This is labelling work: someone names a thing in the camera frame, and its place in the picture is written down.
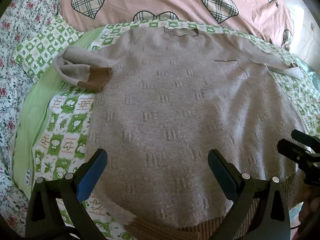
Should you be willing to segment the person's right hand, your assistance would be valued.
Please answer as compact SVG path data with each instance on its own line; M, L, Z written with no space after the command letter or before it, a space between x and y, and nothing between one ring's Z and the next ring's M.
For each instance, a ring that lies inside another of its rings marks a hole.
M303 205L299 212L299 221L304 222L309 214L315 213L319 206L319 187L307 186L303 195Z

